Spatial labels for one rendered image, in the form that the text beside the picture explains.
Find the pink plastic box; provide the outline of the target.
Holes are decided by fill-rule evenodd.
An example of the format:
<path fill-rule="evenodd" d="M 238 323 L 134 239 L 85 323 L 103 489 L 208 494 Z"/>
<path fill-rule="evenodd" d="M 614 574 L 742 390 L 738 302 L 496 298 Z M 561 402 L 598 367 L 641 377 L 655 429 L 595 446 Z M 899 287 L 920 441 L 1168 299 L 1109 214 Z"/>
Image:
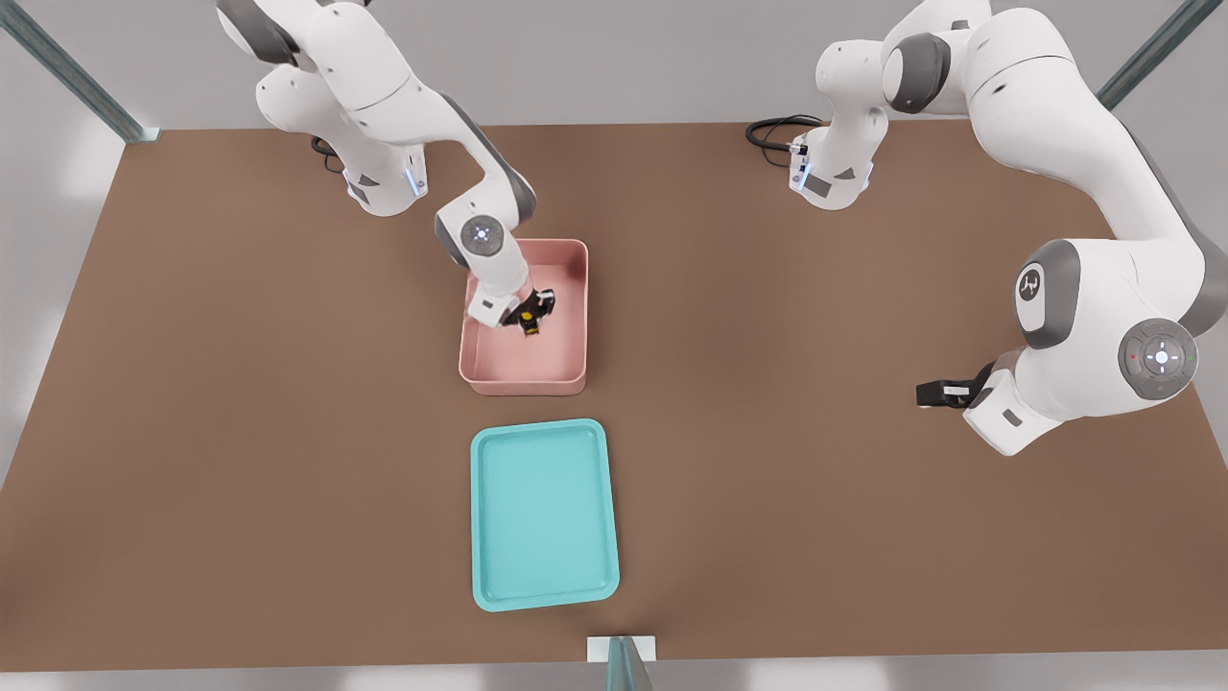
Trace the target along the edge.
<path fill-rule="evenodd" d="M 530 336 L 465 315 L 458 371 L 483 396 L 573 396 L 586 385 L 588 248 L 576 239 L 522 239 L 519 248 L 535 287 L 554 290 L 555 311 Z"/>

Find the pale blue-green tray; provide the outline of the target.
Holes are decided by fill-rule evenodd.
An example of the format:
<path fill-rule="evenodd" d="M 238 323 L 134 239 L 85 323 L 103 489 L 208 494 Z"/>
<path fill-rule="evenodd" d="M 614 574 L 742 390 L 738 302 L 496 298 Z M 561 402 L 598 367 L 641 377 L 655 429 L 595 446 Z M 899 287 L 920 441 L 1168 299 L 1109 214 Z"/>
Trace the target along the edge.
<path fill-rule="evenodd" d="M 594 419 L 483 430 L 470 487 L 478 608 L 564 608 L 618 589 L 608 441 Z"/>

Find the silver frame post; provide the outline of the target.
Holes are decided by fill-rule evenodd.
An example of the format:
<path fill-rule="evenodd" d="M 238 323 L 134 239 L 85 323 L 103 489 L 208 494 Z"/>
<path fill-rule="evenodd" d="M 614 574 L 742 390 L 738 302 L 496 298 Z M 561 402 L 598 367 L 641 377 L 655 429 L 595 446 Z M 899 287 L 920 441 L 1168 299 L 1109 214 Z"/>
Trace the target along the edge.
<path fill-rule="evenodd" d="M 645 662 L 657 660 L 655 635 L 614 635 L 586 639 L 588 663 L 605 664 L 605 691 L 655 691 Z"/>
<path fill-rule="evenodd" d="M 1172 56 L 1172 53 L 1189 36 L 1192 36 L 1192 31 L 1196 31 L 1206 18 L 1210 18 L 1211 14 L 1214 14 L 1216 9 L 1219 9 L 1223 1 L 1183 0 L 1179 9 L 1153 32 L 1153 36 L 1149 36 L 1149 39 L 1146 39 L 1122 63 L 1122 66 L 1113 74 L 1111 79 L 1102 85 L 1102 88 L 1097 92 L 1097 98 L 1102 106 L 1105 106 L 1110 112 L 1121 106 L 1124 98 L 1140 87 L 1140 83 L 1143 83 L 1144 79 L 1148 79 L 1149 74 L 1167 60 L 1167 56 Z"/>
<path fill-rule="evenodd" d="M 38 61 L 124 144 L 156 144 L 161 131 L 142 126 L 16 0 L 0 0 L 0 28 Z"/>

